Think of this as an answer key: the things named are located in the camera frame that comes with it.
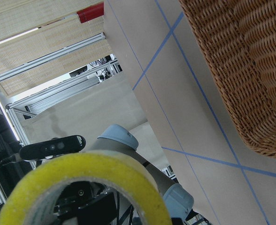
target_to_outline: red object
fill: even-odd
[[[94,6],[89,6],[83,10],[77,12],[78,17],[80,18],[81,23],[93,20],[99,16],[104,15],[104,2],[96,4]]]

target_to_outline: blue grid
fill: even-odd
[[[209,202],[209,204],[210,204],[210,207],[212,208],[212,210],[213,210],[213,212],[214,212],[214,214],[215,214],[215,216],[216,216],[216,219],[218,220],[219,224],[221,224],[221,223],[220,223],[220,221],[219,221],[219,219],[218,219],[218,216],[217,216],[217,214],[215,213],[215,211],[214,211],[214,209],[213,209],[213,207],[212,207],[212,204],[211,204],[209,198],[207,197],[207,194],[206,194],[204,188],[202,187],[202,185],[201,185],[201,183],[200,183],[200,181],[199,181],[199,179],[198,179],[198,177],[197,177],[197,175],[196,175],[196,172],[195,172],[194,168],[192,167],[192,165],[191,165],[191,163],[190,163],[190,161],[189,161],[188,156],[190,156],[190,157],[196,157],[196,158],[201,158],[201,159],[203,159],[203,160],[208,160],[208,161],[212,161],[212,162],[215,162],[215,163],[220,163],[220,164],[223,164],[223,165],[228,165],[228,166],[232,166],[232,167],[235,167],[235,168],[239,168],[239,169],[241,170],[241,172],[242,172],[242,174],[243,174],[243,176],[244,176],[244,178],[245,178],[245,180],[246,180],[246,182],[247,182],[247,184],[248,184],[248,186],[249,186],[249,188],[250,188],[250,190],[251,190],[251,192],[252,192],[252,194],[253,194],[253,196],[254,196],[254,198],[255,198],[255,200],[256,200],[256,202],[257,202],[257,204],[258,204],[258,206],[259,206],[259,208],[260,208],[260,210],[261,210],[261,212],[262,212],[262,214],[263,214],[265,220],[266,220],[266,222],[267,222],[267,224],[270,225],[270,222],[269,222],[269,220],[268,220],[268,218],[267,218],[267,216],[266,216],[266,214],[265,214],[265,212],[264,212],[264,210],[263,210],[263,208],[262,208],[262,206],[261,206],[261,204],[260,204],[260,202],[259,202],[259,199],[258,199],[258,197],[256,196],[255,191],[254,191],[254,189],[253,189],[253,187],[252,187],[252,185],[251,185],[251,183],[250,183],[250,181],[249,181],[247,175],[245,174],[245,170],[251,171],[251,172],[254,172],[254,173],[259,173],[259,174],[271,176],[271,177],[275,177],[275,178],[276,178],[276,173],[269,172],[269,171],[264,171],[264,170],[259,170],[259,169],[255,169],[255,168],[251,168],[251,167],[248,167],[248,166],[243,166],[243,165],[241,165],[241,163],[240,163],[240,161],[239,161],[239,159],[238,159],[238,157],[237,157],[237,155],[236,155],[236,153],[235,153],[235,151],[234,151],[234,149],[233,149],[231,143],[229,142],[228,137],[226,136],[226,134],[225,134],[225,132],[224,132],[224,129],[222,128],[222,126],[221,126],[221,124],[220,124],[220,122],[219,122],[219,120],[218,120],[218,118],[217,118],[217,116],[216,116],[216,114],[215,114],[215,112],[214,112],[214,110],[213,110],[213,108],[212,108],[212,106],[211,106],[211,104],[210,104],[208,98],[207,98],[206,95],[205,95],[205,92],[203,91],[203,89],[202,89],[202,87],[201,87],[201,84],[199,83],[199,81],[198,81],[198,79],[197,79],[197,77],[196,77],[196,75],[195,75],[195,73],[194,73],[194,71],[193,71],[193,69],[192,69],[192,67],[191,67],[191,65],[190,65],[190,63],[189,63],[189,61],[188,61],[188,59],[187,59],[185,53],[184,53],[184,51],[183,51],[183,48],[181,47],[181,45],[180,45],[180,43],[179,43],[177,37],[176,37],[175,34],[174,34],[174,30],[176,29],[176,27],[178,26],[178,24],[181,22],[181,20],[182,20],[184,14],[181,13],[181,14],[179,15],[179,17],[177,18],[176,22],[173,24],[173,26],[170,26],[170,24],[169,24],[169,22],[168,22],[168,20],[167,20],[167,18],[166,18],[166,16],[165,16],[165,14],[164,14],[162,8],[161,8],[159,2],[158,2],[157,0],[154,0],[155,3],[156,3],[157,6],[158,6],[160,12],[161,12],[161,14],[162,14],[162,16],[163,16],[163,18],[164,18],[166,24],[167,24],[168,27],[169,27],[169,32],[168,32],[168,34],[166,35],[166,37],[164,38],[163,42],[162,42],[161,45],[159,46],[159,48],[158,48],[158,50],[156,51],[156,53],[154,54],[154,56],[152,57],[152,59],[150,60],[150,62],[148,63],[148,65],[146,66],[146,68],[143,69],[142,66],[141,66],[141,64],[140,64],[140,62],[139,62],[139,60],[138,60],[138,58],[137,58],[137,56],[136,56],[136,54],[135,54],[135,52],[134,52],[134,50],[133,50],[133,48],[132,48],[132,46],[131,46],[131,44],[130,44],[130,42],[129,42],[129,39],[127,38],[127,36],[126,36],[126,34],[125,34],[125,32],[124,32],[124,30],[123,30],[123,28],[122,28],[122,26],[121,26],[119,20],[118,20],[116,14],[115,14],[115,12],[114,12],[114,10],[113,10],[113,8],[112,8],[110,2],[109,2],[109,0],[107,0],[107,1],[108,1],[108,4],[109,4],[110,8],[112,9],[112,12],[113,12],[113,14],[114,14],[114,16],[115,16],[115,18],[116,18],[116,20],[117,20],[117,22],[118,22],[120,28],[122,29],[122,32],[123,32],[123,34],[124,34],[124,36],[125,36],[125,38],[126,38],[128,44],[129,44],[129,46],[130,46],[130,48],[131,48],[133,54],[135,55],[135,58],[136,58],[138,64],[140,65],[140,68],[141,68],[142,71],[143,71],[142,75],[139,77],[139,79],[137,80],[136,84],[134,85],[133,90],[137,87],[137,85],[139,84],[139,82],[141,81],[141,79],[142,79],[143,77],[145,77],[146,80],[147,80],[147,82],[148,82],[148,84],[150,85],[150,88],[151,88],[151,90],[152,90],[154,96],[156,97],[157,102],[158,102],[160,108],[162,109],[162,111],[163,111],[163,113],[164,113],[164,115],[165,115],[165,117],[166,117],[166,119],[167,119],[167,121],[168,121],[168,123],[169,123],[169,126],[171,127],[171,129],[172,129],[172,131],[173,131],[173,133],[174,133],[174,135],[175,135],[175,137],[176,137],[176,139],[177,139],[177,141],[178,141],[178,143],[179,143],[179,145],[180,145],[182,151],[170,149],[170,148],[167,148],[167,147],[162,147],[162,148],[163,148],[163,149],[166,149],[166,150],[178,152],[178,153],[181,153],[181,154],[184,154],[184,155],[185,155],[185,157],[186,157],[186,159],[187,159],[187,162],[188,162],[188,164],[190,165],[190,167],[191,167],[191,169],[192,169],[192,171],[193,171],[193,173],[194,173],[196,179],[198,180],[198,183],[199,183],[199,185],[201,186],[202,191],[203,191],[204,195],[206,196],[206,198],[207,198],[207,200],[208,200],[208,202]],[[185,62],[186,62],[186,64],[187,64],[189,70],[191,71],[192,76],[193,76],[193,78],[194,78],[194,80],[195,80],[195,82],[196,82],[196,84],[197,84],[197,86],[198,86],[198,88],[199,88],[199,90],[200,90],[202,96],[204,97],[204,99],[205,99],[205,101],[206,101],[206,103],[207,103],[207,105],[208,105],[208,107],[209,107],[209,109],[210,109],[210,111],[211,111],[211,113],[212,113],[212,115],[213,115],[213,117],[214,117],[214,119],[215,119],[215,121],[216,121],[218,127],[220,128],[220,131],[221,131],[223,137],[225,138],[225,140],[226,140],[226,142],[227,142],[227,144],[228,144],[228,146],[229,146],[229,149],[231,150],[231,152],[232,152],[232,154],[233,154],[233,156],[234,156],[234,158],[235,158],[235,160],[236,160],[236,162],[237,162],[236,164],[234,164],[234,163],[229,163],[229,162],[222,161],[222,160],[217,160],[217,159],[213,159],[213,158],[204,157],[204,156],[200,156],[200,155],[196,155],[196,154],[191,154],[191,153],[185,152],[184,149],[183,149],[183,147],[182,147],[182,145],[181,145],[181,142],[179,141],[179,139],[178,139],[178,137],[177,137],[177,135],[176,135],[176,133],[175,133],[175,131],[174,131],[174,129],[173,129],[173,127],[172,127],[172,125],[171,125],[171,123],[170,123],[170,121],[169,121],[169,119],[168,119],[168,117],[167,117],[167,115],[166,115],[166,113],[165,113],[165,111],[164,111],[164,109],[163,109],[163,107],[162,107],[162,105],[161,105],[161,103],[160,103],[158,97],[157,97],[157,95],[155,94],[155,92],[154,92],[154,90],[153,90],[153,87],[152,87],[151,83],[149,82],[149,80],[148,80],[148,78],[147,78],[146,72],[147,72],[147,70],[150,68],[150,66],[152,65],[152,63],[154,62],[154,60],[156,59],[156,57],[158,56],[158,54],[160,53],[160,51],[162,50],[163,46],[166,44],[166,42],[169,40],[169,38],[170,38],[171,36],[173,36],[173,38],[174,38],[174,40],[175,40],[175,42],[176,42],[176,44],[177,44],[179,50],[181,51],[181,54],[182,54],[182,56],[183,56],[183,58],[184,58],[184,60],[185,60]]]

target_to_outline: brown woven basket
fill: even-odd
[[[276,0],[179,0],[245,144],[276,158]]]

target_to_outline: yellow ring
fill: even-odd
[[[58,157],[28,173],[1,210],[0,225],[24,225],[29,221],[34,224],[32,220],[42,196],[45,200],[58,192],[54,187],[63,187],[75,180],[115,188],[138,210],[144,225],[172,224],[153,178],[140,163],[121,153],[95,150]]]

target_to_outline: light strip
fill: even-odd
[[[31,32],[33,32],[33,31],[35,31],[35,30],[38,30],[38,28],[34,28],[34,29],[32,29],[32,30],[28,30],[28,31],[23,32],[23,33],[21,33],[21,34],[18,34],[18,35],[16,35],[16,36],[10,37],[10,38],[5,39],[5,40],[2,40],[2,41],[0,41],[0,44],[5,43],[5,42],[10,41],[10,40],[13,40],[13,39],[15,39],[15,38],[18,38],[18,37],[23,36],[23,35],[25,35],[25,34],[31,33]]]
[[[2,113],[3,113],[3,115],[5,116],[5,118],[6,118],[7,122],[8,122],[8,125],[10,126],[10,128],[11,128],[11,130],[12,130],[12,132],[13,132],[15,138],[16,138],[16,140],[19,141],[20,139],[19,139],[19,137],[18,137],[18,134],[17,134],[17,132],[16,132],[16,130],[15,130],[13,124],[11,123],[10,119],[8,118],[8,115],[7,115],[7,113],[6,113],[6,110],[5,110],[4,107],[2,106],[1,101],[0,101],[0,109],[1,109],[1,111],[2,111]]]

